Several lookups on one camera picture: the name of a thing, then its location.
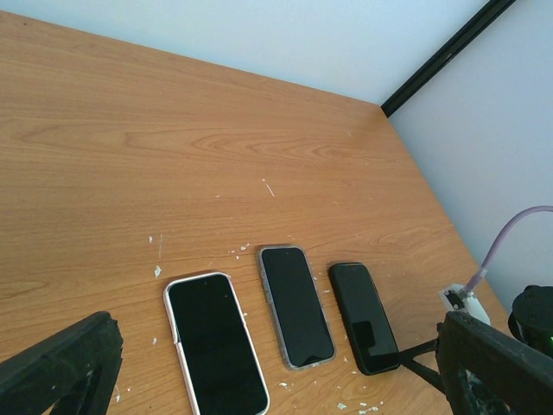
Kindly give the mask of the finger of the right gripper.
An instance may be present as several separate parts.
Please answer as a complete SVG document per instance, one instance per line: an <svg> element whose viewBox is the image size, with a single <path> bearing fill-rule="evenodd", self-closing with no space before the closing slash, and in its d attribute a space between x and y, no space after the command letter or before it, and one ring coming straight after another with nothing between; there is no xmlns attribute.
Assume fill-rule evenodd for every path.
<svg viewBox="0 0 553 415"><path fill-rule="evenodd" d="M406 367L412 373L425 380L440 393L445 393L441 375L436 370L426 367L422 363L416 361L416 357L420 355L435 352L436 347L436 339L424 342L400 352L398 354L398 361L401 366Z"/></svg>

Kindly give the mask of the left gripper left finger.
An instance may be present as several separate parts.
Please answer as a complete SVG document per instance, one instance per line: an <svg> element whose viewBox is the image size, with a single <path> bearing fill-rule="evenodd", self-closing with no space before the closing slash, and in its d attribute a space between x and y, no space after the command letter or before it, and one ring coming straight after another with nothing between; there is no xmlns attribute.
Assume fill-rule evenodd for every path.
<svg viewBox="0 0 553 415"><path fill-rule="evenodd" d="M107 311L51 335L1 363L1 413L107 413L122 349Z"/></svg>

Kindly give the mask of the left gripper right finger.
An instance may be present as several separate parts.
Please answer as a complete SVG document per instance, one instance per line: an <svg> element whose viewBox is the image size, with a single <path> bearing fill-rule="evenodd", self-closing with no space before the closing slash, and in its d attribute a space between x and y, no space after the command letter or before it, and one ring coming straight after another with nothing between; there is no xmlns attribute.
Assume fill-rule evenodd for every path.
<svg viewBox="0 0 553 415"><path fill-rule="evenodd" d="M552 359L463 312L449 312L435 346L454 414L551 414Z"/></svg>

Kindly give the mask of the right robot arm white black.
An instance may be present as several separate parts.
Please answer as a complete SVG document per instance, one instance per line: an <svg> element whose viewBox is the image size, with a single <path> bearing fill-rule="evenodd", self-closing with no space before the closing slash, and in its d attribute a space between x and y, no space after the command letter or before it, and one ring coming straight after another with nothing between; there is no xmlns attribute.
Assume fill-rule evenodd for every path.
<svg viewBox="0 0 553 415"><path fill-rule="evenodd" d="M512 303L507 336L460 310L437 324L434 340L405 349L399 362L447 397L458 370L478 369L506 391L508 380L522 380L533 392L552 377L552 288L529 285Z"/></svg>

